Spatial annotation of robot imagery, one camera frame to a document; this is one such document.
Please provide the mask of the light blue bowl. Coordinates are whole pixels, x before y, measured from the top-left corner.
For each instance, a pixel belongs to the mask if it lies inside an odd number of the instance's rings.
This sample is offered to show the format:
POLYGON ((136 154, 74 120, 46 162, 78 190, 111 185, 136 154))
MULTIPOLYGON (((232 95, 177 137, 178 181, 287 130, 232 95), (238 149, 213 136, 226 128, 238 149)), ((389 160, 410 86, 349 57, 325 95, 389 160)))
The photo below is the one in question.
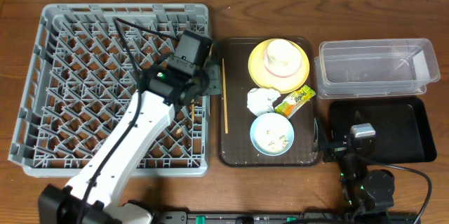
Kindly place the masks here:
POLYGON ((275 157, 285 154, 293 145, 293 125, 283 115, 265 113, 258 116, 250 127, 250 141, 261 154, 275 157))

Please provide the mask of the white tissue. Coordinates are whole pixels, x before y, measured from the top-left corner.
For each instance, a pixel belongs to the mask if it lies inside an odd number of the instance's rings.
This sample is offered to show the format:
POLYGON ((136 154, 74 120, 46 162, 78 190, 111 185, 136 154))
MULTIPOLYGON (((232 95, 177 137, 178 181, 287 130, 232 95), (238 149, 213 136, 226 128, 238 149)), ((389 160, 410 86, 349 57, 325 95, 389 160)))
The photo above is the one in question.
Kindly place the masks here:
POLYGON ((273 103, 281 94, 272 88, 253 88, 247 94, 247 108, 256 116, 274 112, 273 103))

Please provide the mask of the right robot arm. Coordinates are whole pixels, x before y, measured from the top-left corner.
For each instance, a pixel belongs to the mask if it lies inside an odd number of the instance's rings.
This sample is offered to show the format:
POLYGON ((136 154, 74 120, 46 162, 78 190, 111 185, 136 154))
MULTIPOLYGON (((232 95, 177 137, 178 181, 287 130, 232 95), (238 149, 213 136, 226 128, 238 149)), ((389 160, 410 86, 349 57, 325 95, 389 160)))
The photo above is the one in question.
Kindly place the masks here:
POLYGON ((394 176, 385 169, 368 170, 366 155, 374 150, 376 132, 371 124, 357 124, 340 142, 330 141, 319 119, 314 120, 312 150, 323 153, 324 162, 336 162, 344 198, 351 205, 347 218, 385 211, 394 205, 394 176))

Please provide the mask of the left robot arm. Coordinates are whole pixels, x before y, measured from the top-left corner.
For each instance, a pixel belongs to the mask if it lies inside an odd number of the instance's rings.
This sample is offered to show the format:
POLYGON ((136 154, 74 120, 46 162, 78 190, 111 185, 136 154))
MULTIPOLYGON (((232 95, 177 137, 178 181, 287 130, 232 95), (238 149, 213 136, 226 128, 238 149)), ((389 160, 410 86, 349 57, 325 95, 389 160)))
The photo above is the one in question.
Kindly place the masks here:
POLYGON ((151 223, 154 215, 146 208, 120 205, 126 184, 180 108, 221 90, 214 60, 171 55, 166 67, 143 70, 139 89, 105 144, 62 189, 47 185, 39 195, 40 223, 151 223))

